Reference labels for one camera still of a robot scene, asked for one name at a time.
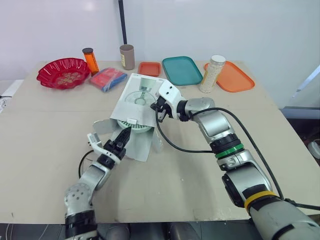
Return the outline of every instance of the orange tray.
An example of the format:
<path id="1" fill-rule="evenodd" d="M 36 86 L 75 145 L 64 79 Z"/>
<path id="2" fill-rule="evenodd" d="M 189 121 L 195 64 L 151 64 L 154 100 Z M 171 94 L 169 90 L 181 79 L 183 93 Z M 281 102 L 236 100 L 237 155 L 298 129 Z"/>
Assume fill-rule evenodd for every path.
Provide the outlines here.
<path id="1" fill-rule="evenodd" d="M 158 77 L 160 73 L 161 64 L 159 62 L 143 61 L 139 65 L 138 74 Z"/>
<path id="2" fill-rule="evenodd" d="M 207 70 L 208 64 L 204 65 L 204 70 Z M 220 88 L 230 93 L 250 90 L 256 85 L 248 75 L 230 61 L 225 62 L 216 83 Z"/>

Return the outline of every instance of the white jar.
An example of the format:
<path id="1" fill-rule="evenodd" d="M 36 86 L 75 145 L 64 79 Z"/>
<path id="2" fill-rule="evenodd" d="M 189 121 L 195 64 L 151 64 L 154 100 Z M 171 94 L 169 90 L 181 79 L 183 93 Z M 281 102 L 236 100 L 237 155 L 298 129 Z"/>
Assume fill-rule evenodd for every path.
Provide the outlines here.
<path id="1" fill-rule="evenodd" d="M 205 71 L 203 79 L 200 83 L 200 91 L 203 93 L 210 93 L 217 77 L 226 63 L 226 58 L 221 55 L 213 55 L 210 58 L 210 63 Z"/>

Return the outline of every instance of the black pole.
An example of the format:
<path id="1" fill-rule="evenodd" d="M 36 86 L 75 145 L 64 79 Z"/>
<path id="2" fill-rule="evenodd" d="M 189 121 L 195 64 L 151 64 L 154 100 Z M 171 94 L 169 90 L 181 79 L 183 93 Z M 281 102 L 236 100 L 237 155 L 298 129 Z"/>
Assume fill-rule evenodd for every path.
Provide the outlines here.
<path id="1" fill-rule="evenodd" d="M 118 0 L 118 2 L 119 2 L 119 11 L 120 11 L 120 19 L 121 19 L 123 44 L 127 44 L 127 33 L 126 33 L 126 23 L 125 23 L 124 2 L 123 2 L 123 0 Z"/>

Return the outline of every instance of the green tray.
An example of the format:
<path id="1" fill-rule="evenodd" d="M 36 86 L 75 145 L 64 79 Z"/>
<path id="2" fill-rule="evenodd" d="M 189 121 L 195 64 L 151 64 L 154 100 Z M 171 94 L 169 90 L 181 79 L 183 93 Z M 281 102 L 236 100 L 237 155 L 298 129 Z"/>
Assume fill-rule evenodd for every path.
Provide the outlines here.
<path id="1" fill-rule="evenodd" d="M 188 56 L 165 58 L 162 65 L 167 79 L 174 85 L 196 85 L 202 81 L 201 72 Z"/>

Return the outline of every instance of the orange bottle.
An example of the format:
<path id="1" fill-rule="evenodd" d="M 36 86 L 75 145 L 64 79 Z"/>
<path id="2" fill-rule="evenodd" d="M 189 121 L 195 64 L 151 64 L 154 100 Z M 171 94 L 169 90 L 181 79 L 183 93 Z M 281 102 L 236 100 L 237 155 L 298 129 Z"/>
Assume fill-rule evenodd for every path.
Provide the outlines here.
<path id="1" fill-rule="evenodd" d="M 99 72 L 98 64 L 94 55 L 94 50 L 90 47 L 82 49 L 82 52 L 84 54 L 86 63 L 88 64 L 88 67 L 91 72 L 91 76 L 95 75 Z"/>

